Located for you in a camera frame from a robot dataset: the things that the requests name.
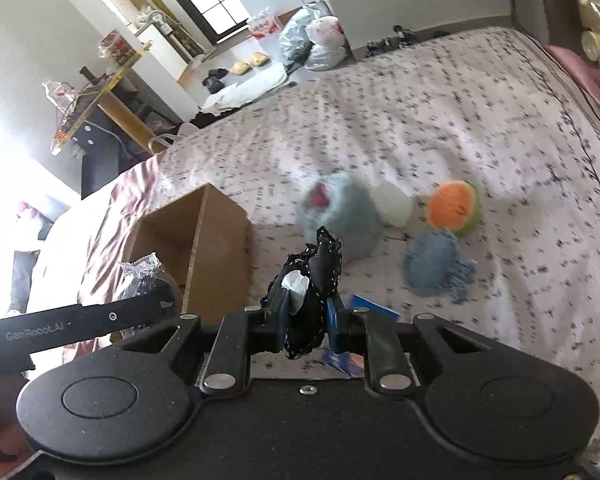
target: person's hand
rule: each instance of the person's hand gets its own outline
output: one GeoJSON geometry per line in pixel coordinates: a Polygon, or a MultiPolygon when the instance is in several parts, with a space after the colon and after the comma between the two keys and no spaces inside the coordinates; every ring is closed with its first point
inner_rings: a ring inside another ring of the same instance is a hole
{"type": "Polygon", "coordinates": [[[8,462],[0,462],[0,478],[20,466],[32,455],[32,450],[15,416],[15,401],[25,383],[20,374],[0,378],[0,421],[3,421],[0,424],[0,451],[14,457],[8,462]]]}

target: gray plush toy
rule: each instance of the gray plush toy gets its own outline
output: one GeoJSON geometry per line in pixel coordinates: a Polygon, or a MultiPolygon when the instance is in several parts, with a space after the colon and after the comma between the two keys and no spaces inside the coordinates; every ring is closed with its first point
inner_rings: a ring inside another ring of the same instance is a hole
{"type": "Polygon", "coordinates": [[[325,226],[342,243],[345,261],[367,256],[382,235],[369,192],[349,173],[320,177],[299,201],[296,224],[307,241],[325,226]]]}

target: gray plastic bag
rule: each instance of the gray plastic bag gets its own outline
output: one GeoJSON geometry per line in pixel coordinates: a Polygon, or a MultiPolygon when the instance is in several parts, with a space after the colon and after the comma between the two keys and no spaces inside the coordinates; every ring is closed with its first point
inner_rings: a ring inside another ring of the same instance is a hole
{"type": "Polygon", "coordinates": [[[280,33],[280,50],[286,60],[295,61],[306,56],[312,42],[306,34],[306,28],[313,20],[331,16],[331,11],[323,1],[302,6],[286,24],[280,33]]]}

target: watermelon plush toy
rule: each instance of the watermelon plush toy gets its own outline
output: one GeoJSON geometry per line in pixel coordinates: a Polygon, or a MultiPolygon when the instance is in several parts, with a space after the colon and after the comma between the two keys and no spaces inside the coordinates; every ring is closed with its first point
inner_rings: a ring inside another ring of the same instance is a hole
{"type": "Polygon", "coordinates": [[[427,206],[427,222],[456,235],[467,234],[480,216],[478,190],[468,182],[442,184],[427,206]]]}

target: plastic wrap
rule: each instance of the plastic wrap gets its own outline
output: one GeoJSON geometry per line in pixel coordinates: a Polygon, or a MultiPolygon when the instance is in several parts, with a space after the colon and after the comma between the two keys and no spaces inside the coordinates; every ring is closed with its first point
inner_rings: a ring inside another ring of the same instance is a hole
{"type": "Polygon", "coordinates": [[[312,21],[329,15],[331,11],[323,1],[302,6],[280,34],[280,50],[285,59],[295,61],[305,57],[312,45],[306,34],[306,28],[312,21]]]}
{"type": "Polygon", "coordinates": [[[314,45],[304,67],[307,70],[319,72],[320,70],[336,68],[345,59],[347,59],[347,49],[343,46],[326,48],[324,46],[314,45]]]}
{"type": "Polygon", "coordinates": [[[338,48],[347,42],[340,21],[335,16],[313,20],[306,28],[306,34],[312,43],[327,48],[338,48]]]}
{"type": "Polygon", "coordinates": [[[282,30],[282,23],[269,7],[249,18],[247,26],[256,40],[261,40],[282,30]]]}
{"type": "MultiPolygon", "coordinates": [[[[143,256],[133,263],[120,263],[120,267],[122,268],[122,280],[116,291],[116,301],[142,296],[158,290],[162,306],[167,308],[174,304],[175,312],[180,313],[183,302],[182,292],[155,253],[143,256]]],[[[148,328],[148,326],[125,328],[121,330],[122,337],[135,336],[145,328],[148,328]]]]}
{"type": "Polygon", "coordinates": [[[129,42],[116,29],[113,29],[100,40],[98,49],[100,57],[110,57],[118,65],[125,64],[136,53],[129,42]]]}
{"type": "Polygon", "coordinates": [[[69,83],[58,81],[45,81],[42,86],[45,88],[46,98],[63,114],[67,113],[76,99],[74,88],[69,83]]]}

